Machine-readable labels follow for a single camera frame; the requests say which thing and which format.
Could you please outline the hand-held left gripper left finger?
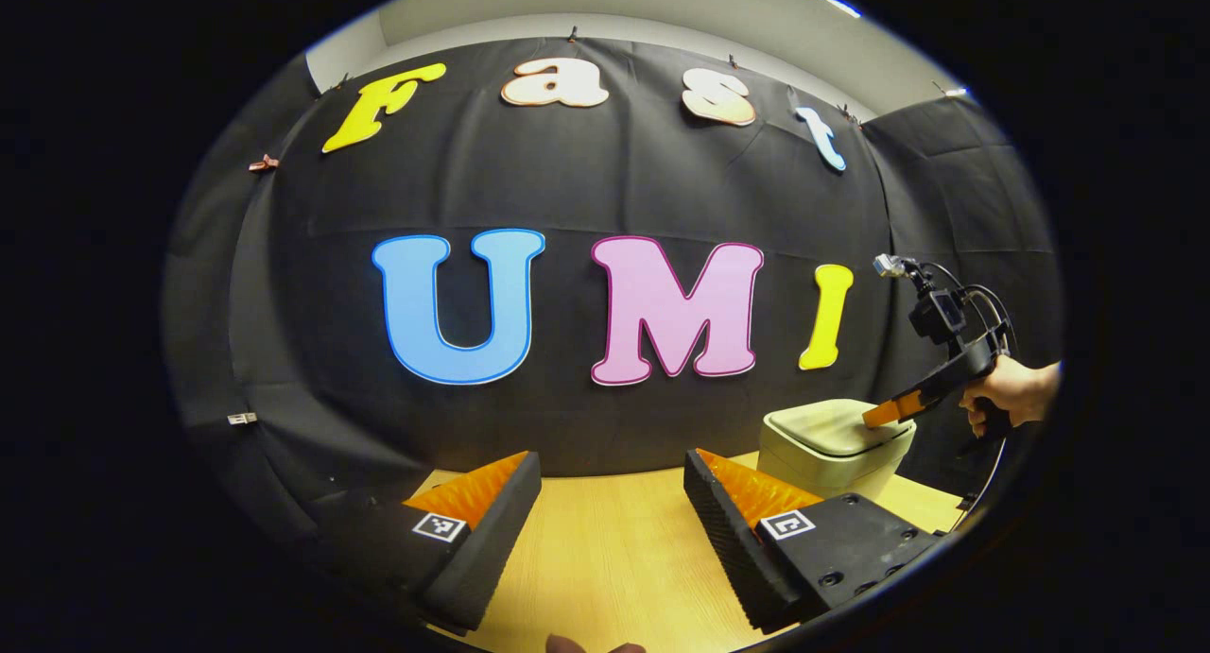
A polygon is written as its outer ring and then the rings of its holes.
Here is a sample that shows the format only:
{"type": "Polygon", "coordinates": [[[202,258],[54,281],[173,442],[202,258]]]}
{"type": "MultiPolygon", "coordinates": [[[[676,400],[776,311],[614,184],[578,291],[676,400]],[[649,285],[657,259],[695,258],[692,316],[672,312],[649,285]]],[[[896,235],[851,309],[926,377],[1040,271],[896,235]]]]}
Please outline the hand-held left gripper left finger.
{"type": "Polygon", "coordinates": [[[465,635],[480,626],[541,486],[538,453],[523,451],[407,499],[350,495],[319,524],[312,562],[373,609],[465,635]]]}

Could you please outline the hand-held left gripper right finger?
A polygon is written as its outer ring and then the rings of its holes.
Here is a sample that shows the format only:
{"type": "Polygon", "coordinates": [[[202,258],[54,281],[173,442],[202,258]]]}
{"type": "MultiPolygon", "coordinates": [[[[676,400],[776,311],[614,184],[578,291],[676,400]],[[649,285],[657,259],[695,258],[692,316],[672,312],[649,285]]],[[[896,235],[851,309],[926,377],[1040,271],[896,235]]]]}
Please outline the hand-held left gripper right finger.
{"type": "Polygon", "coordinates": [[[682,489],[765,634],[859,599],[941,539],[864,495],[824,499],[703,447],[684,455],[682,489]]]}

